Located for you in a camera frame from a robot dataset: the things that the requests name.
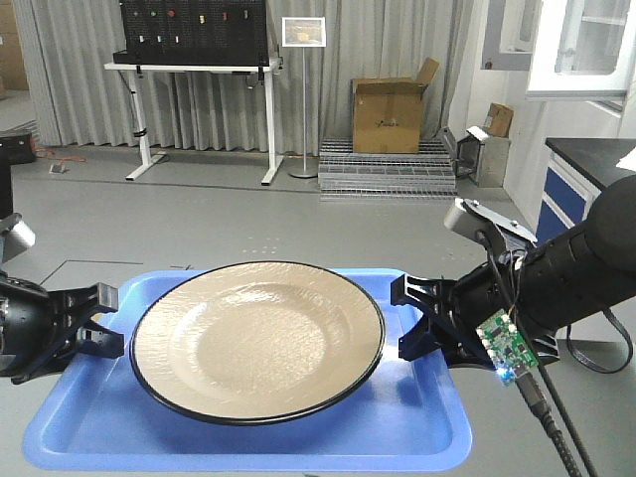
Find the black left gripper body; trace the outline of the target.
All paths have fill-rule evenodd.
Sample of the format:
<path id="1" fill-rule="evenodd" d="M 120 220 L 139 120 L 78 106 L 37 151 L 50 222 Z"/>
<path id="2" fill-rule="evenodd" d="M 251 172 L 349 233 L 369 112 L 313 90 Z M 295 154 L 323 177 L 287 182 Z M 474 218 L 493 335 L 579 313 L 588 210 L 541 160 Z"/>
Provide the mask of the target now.
<path id="1" fill-rule="evenodd" d="M 62 372 L 94 352 L 94 288 L 48 291 L 1 275 L 1 376 L 14 385 Z"/>

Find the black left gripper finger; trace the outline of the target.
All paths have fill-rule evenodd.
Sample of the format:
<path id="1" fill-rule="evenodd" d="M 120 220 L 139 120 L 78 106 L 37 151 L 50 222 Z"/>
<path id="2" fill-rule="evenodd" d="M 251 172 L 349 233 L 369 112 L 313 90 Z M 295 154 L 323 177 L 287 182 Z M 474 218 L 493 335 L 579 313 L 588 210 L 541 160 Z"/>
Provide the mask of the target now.
<path id="1" fill-rule="evenodd" d="M 124 354 L 124 335 L 88 320 L 78 330 L 76 351 L 100 358 L 119 358 Z"/>
<path id="2" fill-rule="evenodd" d="M 118 310 L 118 289 L 105 283 L 62 290 L 61 293 L 68 313 L 109 313 Z"/>

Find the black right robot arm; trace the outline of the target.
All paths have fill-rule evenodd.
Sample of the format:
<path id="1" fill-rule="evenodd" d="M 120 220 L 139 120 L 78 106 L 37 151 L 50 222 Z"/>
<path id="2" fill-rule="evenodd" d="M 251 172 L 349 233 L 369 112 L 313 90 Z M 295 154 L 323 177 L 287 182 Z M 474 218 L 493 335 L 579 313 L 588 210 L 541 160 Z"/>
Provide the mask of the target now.
<path id="1" fill-rule="evenodd" d="M 483 246 L 487 258 L 456 280 L 405 274 L 392 282 L 392 304 L 422 313 L 398 341 L 405 361 L 440 350 L 450 366 L 487 366 L 476 329 L 499 310 L 513 310 L 526 336 L 543 341 L 635 295 L 632 176 L 602 191 L 585 220 L 543 244 L 474 200 L 455 199 L 444 224 Z"/>

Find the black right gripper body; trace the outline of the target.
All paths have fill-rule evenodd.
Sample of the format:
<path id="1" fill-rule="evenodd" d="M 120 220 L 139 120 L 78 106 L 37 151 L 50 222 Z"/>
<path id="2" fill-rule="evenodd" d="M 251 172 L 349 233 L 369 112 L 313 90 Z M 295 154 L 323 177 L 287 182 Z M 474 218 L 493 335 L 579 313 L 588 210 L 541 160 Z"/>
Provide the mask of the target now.
<path id="1" fill-rule="evenodd" d="M 533 323 L 525 313 L 520 273 L 511 262 L 488 260 L 458 279 L 435 279 L 431 286 L 428 329 L 449 365 L 493 367 L 476 328 L 500 310 L 524 331 L 542 364 L 559 360 L 555 333 Z"/>

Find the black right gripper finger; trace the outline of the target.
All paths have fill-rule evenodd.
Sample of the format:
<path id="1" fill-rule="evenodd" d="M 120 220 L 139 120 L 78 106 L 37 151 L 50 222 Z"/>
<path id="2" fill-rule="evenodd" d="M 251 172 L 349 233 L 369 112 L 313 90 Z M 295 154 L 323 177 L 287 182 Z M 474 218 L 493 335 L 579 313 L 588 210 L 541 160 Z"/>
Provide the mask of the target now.
<path id="1" fill-rule="evenodd" d="M 391 305 L 437 308 L 447 302 L 444 279 L 428 279 L 403 274 L 391 283 Z"/>
<path id="2" fill-rule="evenodd" d="M 417 323 L 398 339 L 398 356 L 405 361 L 415 361 L 443 348 L 435 322 L 427 317 Z"/>

